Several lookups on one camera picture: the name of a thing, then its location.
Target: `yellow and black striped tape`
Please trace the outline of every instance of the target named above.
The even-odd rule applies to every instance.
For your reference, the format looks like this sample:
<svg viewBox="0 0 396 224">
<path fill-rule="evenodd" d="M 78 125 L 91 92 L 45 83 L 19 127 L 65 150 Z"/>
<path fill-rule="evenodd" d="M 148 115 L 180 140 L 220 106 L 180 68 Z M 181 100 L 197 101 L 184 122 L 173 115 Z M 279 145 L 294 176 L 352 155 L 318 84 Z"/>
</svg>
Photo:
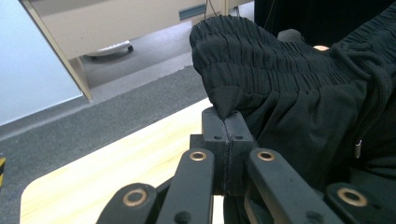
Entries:
<svg viewBox="0 0 396 224">
<path fill-rule="evenodd" d="M 3 183 L 4 167 L 6 166 L 6 158 L 0 158 L 0 188 Z"/>
</svg>

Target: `metal ring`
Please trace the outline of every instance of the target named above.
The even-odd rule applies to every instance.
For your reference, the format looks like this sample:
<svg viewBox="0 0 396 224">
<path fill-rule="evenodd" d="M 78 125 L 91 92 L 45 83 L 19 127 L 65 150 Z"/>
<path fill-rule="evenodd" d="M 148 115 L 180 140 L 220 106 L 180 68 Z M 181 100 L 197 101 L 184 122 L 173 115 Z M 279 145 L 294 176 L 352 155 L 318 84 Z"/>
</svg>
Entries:
<svg viewBox="0 0 396 224">
<path fill-rule="evenodd" d="M 195 151 L 190 154 L 190 159 L 193 161 L 204 161 L 206 159 L 206 153 L 202 151 Z"/>
<path fill-rule="evenodd" d="M 348 193 L 353 194 L 354 196 L 357 197 L 357 199 L 351 199 L 350 197 L 347 196 Z M 359 193 L 354 189 L 341 188 L 337 190 L 337 195 L 344 202 L 349 203 L 350 205 L 357 207 L 364 207 L 367 205 L 366 197 L 364 197 L 364 195 L 362 195 L 361 193 Z"/>
<path fill-rule="evenodd" d="M 257 157 L 262 161 L 273 161 L 275 159 L 275 155 L 269 151 L 260 151 L 257 153 Z"/>
<path fill-rule="evenodd" d="M 129 199 L 129 197 L 130 197 L 132 194 L 135 194 L 135 193 L 140 194 L 141 197 L 140 197 L 138 200 L 136 200 L 136 201 L 131 201 L 131 200 Z M 143 203 L 143 202 L 147 199 L 147 197 L 148 197 L 148 194 L 147 194 L 143 189 L 133 189 L 133 190 L 129 191 L 128 193 L 126 193 L 126 194 L 124 195 L 124 197 L 122 198 L 122 202 L 123 202 L 125 205 L 129 206 L 129 207 L 135 207 L 135 206 L 138 206 L 138 205 L 140 205 L 141 203 Z"/>
</svg>

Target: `garment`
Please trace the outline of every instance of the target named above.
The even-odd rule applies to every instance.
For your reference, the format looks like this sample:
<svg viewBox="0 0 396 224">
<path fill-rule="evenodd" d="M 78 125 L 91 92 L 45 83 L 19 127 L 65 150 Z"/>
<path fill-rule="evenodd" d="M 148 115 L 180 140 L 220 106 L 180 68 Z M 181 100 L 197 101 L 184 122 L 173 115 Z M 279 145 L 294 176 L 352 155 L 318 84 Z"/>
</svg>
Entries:
<svg viewBox="0 0 396 224">
<path fill-rule="evenodd" d="M 290 28 L 307 44 L 331 46 L 385 10 L 393 0 L 256 0 L 254 21 L 271 34 Z"/>
<path fill-rule="evenodd" d="M 396 180 L 395 38 L 393 3 L 326 51 L 280 42 L 236 17 L 202 21 L 190 42 L 219 116 L 240 111 L 261 147 L 323 190 L 332 181 L 361 182 L 364 175 L 348 174 L 354 169 Z M 383 139 L 373 133 L 384 127 Z"/>
</svg>

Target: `white wall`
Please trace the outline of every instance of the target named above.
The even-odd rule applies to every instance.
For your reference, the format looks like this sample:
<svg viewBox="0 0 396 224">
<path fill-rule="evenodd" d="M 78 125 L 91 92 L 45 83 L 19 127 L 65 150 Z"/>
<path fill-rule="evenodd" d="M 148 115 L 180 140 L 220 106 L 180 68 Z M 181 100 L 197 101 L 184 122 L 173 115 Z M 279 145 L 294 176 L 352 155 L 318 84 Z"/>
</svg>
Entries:
<svg viewBox="0 0 396 224">
<path fill-rule="evenodd" d="M 0 0 L 0 55 L 0 125 L 82 95 L 17 0 Z"/>
</svg>

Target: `light wood tabletop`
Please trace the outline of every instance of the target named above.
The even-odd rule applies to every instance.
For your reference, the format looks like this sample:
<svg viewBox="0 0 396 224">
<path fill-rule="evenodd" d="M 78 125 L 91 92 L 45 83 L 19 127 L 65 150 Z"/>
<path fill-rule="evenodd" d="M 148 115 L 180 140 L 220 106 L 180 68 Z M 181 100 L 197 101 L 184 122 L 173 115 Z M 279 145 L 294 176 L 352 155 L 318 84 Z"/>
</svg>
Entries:
<svg viewBox="0 0 396 224">
<path fill-rule="evenodd" d="M 190 134 L 201 133 L 210 106 L 205 99 L 39 177 L 21 196 L 21 223 L 95 223 L 120 188 L 158 187 L 174 175 Z M 213 223 L 222 223 L 221 200 L 215 197 Z"/>
</svg>

